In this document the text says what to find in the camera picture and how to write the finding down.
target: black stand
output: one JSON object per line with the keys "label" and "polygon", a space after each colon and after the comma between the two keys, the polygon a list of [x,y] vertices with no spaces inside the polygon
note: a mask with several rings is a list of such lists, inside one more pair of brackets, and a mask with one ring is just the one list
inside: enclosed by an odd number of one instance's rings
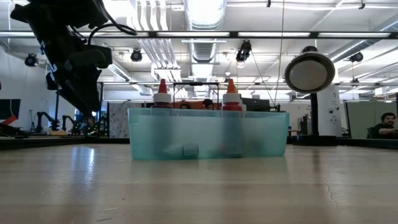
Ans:
{"label": "black stand", "polygon": [[336,136],[319,135],[318,98],[316,93],[311,93],[311,119],[312,134],[295,136],[292,144],[299,146],[337,146]]}

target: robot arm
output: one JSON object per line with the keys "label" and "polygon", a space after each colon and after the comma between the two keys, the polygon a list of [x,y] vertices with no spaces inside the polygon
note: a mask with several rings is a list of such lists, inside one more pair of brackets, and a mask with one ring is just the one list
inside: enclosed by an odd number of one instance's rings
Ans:
{"label": "robot arm", "polygon": [[108,21],[101,0],[30,0],[16,5],[11,18],[28,23],[47,56],[51,72],[46,76],[47,88],[83,114],[100,109],[96,82],[98,68],[112,64],[111,50],[85,45],[70,27],[88,25],[90,29]]}

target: translucent plastic bin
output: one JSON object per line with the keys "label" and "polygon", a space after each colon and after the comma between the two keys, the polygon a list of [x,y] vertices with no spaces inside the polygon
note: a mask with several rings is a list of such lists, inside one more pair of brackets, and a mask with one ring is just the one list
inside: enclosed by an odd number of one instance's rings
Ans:
{"label": "translucent plastic bin", "polygon": [[288,113],[129,109],[137,160],[283,156]]}

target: black cable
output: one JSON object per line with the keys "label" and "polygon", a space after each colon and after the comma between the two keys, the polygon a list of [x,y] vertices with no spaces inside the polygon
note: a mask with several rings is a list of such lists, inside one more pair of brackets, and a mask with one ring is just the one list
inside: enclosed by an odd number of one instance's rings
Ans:
{"label": "black cable", "polygon": [[124,25],[122,25],[122,24],[118,24],[118,23],[112,18],[112,16],[107,12],[107,10],[105,9],[104,2],[103,2],[103,1],[99,1],[99,6],[100,6],[101,10],[105,12],[106,16],[107,16],[108,19],[112,22],[112,24],[113,24],[116,28],[118,28],[118,30],[120,30],[120,31],[123,32],[123,33],[129,34],[129,35],[137,35],[137,31],[134,30],[133,28],[128,27],[128,26],[124,26]]}
{"label": "black cable", "polygon": [[76,27],[74,26],[70,26],[70,28],[77,34],[79,35],[83,40],[83,43],[87,43],[87,38],[85,36],[83,36],[81,33],[79,33],[79,31],[77,31]]}
{"label": "black cable", "polygon": [[[123,24],[118,24],[118,26],[121,26],[121,27],[123,27],[123,28],[125,28],[125,29],[128,29],[128,30],[131,30],[131,31],[134,31],[134,32],[135,32],[135,30],[134,30],[133,28],[129,27],[129,26],[126,26],[126,25],[123,25]],[[99,26],[99,27],[97,27],[96,29],[94,29],[94,30],[90,33],[90,36],[88,36],[87,45],[91,45],[91,40],[92,40],[92,38],[93,38],[93,36],[94,36],[95,33],[97,33],[99,30],[104,29],[104,28],[107,28],[107,27],[116,27],[116,25],[115,25],[115,24],[104,24],[104,25]]]}

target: ceiling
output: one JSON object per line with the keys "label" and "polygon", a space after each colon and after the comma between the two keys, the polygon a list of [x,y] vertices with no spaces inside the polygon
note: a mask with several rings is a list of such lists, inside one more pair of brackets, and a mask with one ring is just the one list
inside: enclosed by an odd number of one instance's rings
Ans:
{"label": "ceiling", "polygon": [[[26,4],[25,1],[14,0],[15,3]],[[398,2],[396,0],[366,0],[366,7],[359,10],[360,0],[286,0],[283,10],[283,0],[272,0],[271,7],[265,7],[267,1],[227,0],[223,30],[282,30],[289,31],[375,31],[375,27],[384,21],[396,17],[398,20]],[[169,0],[167,4],[167,25],[170,30],[186,30],[185,13],[182,0]],[[8,19],[9,9],[14,8],[11,1],[0,1],[0,29],[1,30],[30,30],[27,24]],[[117,21],[125,24],[125,17],[117,18]],[[218,44],[215,65],[211,74],[211,81],[222,82],[226,78],[226,72],[238,82],[261,81],[260,75],[269,82],[276,82],[283,77],[288,63],[308,45],[316,45],[323,54],[330,54],[340,47],[350,43],[350,40],[283,40],[252,39],[251,55],[244,68],[238,68],[234,60],[236,50],[241,45],[241,39],[227,39],[225,43]],[[38,43],[35,39],[0,39],[0,43],[7,45],[14,54],[24,57],[27,53],[38,52]],[[136,81],[152,82],[150,75],[152,62],[142,50],[141,62],[132,62],[130,52],[134,48],[140,48],[136,39],[95,39],[95,44],[106,44],[113,49],[114,61],[129,72]],[[354,63],[338,62],[341,82],[349,82],[353,75],[357,76],[367,72],[377,71],[386,65],[397,62],[398,40],[383,40],[364,50],[364,60]],[[178,65],[181,68],[181,77],[191,77],[190,54],[188,44],[183,44],[181,39],[172,39],[172,48]],[[387,51],[384,56],[369,60]],[[389,72],[369,77],[364,82],[380,82],[388,78],[398,78],[398,67]],[[100,76],[101,82],[120,82],[118,77],[109,70]],[[248,86],[240,86],[239,89],[247,89]],[[369,86],[363,90],[372,90]]]}

